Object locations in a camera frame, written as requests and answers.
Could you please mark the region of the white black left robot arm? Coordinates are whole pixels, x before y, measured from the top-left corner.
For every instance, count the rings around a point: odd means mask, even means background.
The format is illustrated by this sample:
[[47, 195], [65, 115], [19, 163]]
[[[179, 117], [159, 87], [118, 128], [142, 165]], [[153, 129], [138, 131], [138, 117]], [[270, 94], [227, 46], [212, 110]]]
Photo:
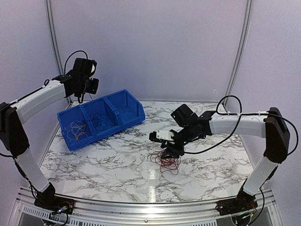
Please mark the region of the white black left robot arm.
[[99, 80], [94, 77], [95, 60], [76, 58], [73, 68], [58, 75], [31, 93], [0, 105], [0, 140], [10, 152], [9, 158], [31, 187], [35, 206], [55, 214], [71, 214], [74, 200], [56, 196], [54, 186], [44, 176], [34, 160], [23, 125], [49, 105], [74, 95], [82, 102], [86, 93], [95, 94]]

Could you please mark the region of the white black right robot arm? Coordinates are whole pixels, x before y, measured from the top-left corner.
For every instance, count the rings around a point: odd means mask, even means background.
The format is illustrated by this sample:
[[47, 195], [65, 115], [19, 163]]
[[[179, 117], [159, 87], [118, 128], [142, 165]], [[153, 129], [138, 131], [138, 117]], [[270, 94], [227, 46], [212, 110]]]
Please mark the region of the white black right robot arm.
[[187, 153], [184, 150], [187, 144], [212, 135], [250, 135], [266, 140], [262, 158], [241, 186], [237, 196], [217, 202], [216, 210], [221, 216], [256, 208], [257, 191], [261, 190], [278, 166], [293, 153], [289, 151], [290, 131], [287, 125], [290, 124], [295, 132], [297, 128], [276, 107], [254, 113], [244, 113], [242, 107], [238, 113], [221, 113], [215, 109], [197, 116], [183, 104], [171, 113], [171, 117], [182, 128], [179, 132], [172, 129], [156, 130], [149, 136], [150, 140], [161, 143], [163, 159], [178, 159]]

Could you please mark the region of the blue three-compartment plastic bin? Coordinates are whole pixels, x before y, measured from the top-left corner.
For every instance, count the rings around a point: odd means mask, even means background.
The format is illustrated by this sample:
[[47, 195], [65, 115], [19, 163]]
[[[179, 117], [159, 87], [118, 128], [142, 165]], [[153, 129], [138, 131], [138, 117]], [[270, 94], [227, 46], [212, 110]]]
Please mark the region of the blue three-compartment plastic bin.
[[124, 89], [59, 112], [57, 117], [69, 151], [75, 151], [141, 123], [145, 113]]

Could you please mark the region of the left aluminium frame post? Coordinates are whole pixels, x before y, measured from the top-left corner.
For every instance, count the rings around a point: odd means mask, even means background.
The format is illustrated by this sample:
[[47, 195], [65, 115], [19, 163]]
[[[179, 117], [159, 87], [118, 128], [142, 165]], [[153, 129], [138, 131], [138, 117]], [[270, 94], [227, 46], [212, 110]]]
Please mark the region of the left aluminium frame post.
[[63, 75], [63, 64], [61, 60], [61, 54], [59, 51], [59, 45], [57, 42], [52, 1], [45, 0], [45, 7], [46, 7], [46, 17], [48, 22], [49, 35], [50, 35], [51, 46], [54, 54], [55, 64], [59, 75]]

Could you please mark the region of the aluminium frame post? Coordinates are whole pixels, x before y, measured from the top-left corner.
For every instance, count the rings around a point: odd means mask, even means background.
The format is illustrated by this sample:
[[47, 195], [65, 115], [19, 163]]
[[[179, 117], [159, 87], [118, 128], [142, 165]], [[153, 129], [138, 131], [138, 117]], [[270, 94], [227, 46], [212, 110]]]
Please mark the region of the aluminium frame post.
[[46, 17], [48, 22], [49, 35], [50, 35], [51, 46], [54, 54], [55, 64], [59, 75], [63, 75], [63, 64], [61, 60], [61, 54], [59, 51], [59, 45], [57, 42], [52, 1], [45, 0], [45, 7], [46, 7]]
[[241, 64], [241, 61], [243, 58], [243, 53], [244, 53], [244, 49], [245, 49], [248, 34], [249, 34], [252, 8], [253, 8], [253, 0], [247, 0], [241, 35], [240, 35], [239, 42], [238, 42], [238, 49], [237, 49], [236, 57], [235, 57], [234, 64], [233, 64], [233, 67], [231, 70], [230, 79], [229, 79], [229, 82], [228, 82], [228, 85], [226, 88], [226, 92], [225, 92], [226, 96], [232, 94], [236, 79], [238, 77], [240, 64]]

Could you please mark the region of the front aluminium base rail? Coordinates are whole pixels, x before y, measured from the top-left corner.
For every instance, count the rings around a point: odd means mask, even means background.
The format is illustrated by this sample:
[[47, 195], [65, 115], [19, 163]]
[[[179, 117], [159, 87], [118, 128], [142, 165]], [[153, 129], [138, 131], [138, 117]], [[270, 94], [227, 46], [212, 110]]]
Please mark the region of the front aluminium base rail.
[[259, 192], [255, 207], [234, 209], [233, 197], [183, 203], [107, 202], [60, 195], [70, 199], [67, 215], [34, 205], [31, 190], [21, 187], [8, 225], [10, 226], [281, 226], [271, 190]]

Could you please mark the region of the right aluminium frame post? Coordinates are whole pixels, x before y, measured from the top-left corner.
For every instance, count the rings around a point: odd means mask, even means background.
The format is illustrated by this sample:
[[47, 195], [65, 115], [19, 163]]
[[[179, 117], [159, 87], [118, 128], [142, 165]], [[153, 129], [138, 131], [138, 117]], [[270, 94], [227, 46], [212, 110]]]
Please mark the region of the right aluminium frame post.
[[230, 79], [229, 79], [229, 82], [228, 82], [228, 85], [226, 88], [226, 92], [225, 92], [226, 96], [232, 94], [236, 79], [238, 77], [240, 64], [241, 64], [241, 61], [243, 58], [243, 53], [244, 53], [244, 49], [245, 49], [248, 34], [249, 34], [252, 8], [253, 8], [253, 0], [247, 0], [241, 35], [240, 35], [239, 42], [238, 42], [238, 49], [237, 49], [236, 57], [235, 57], [234, 64], [233, 64], [233, 67], [231, 70]]

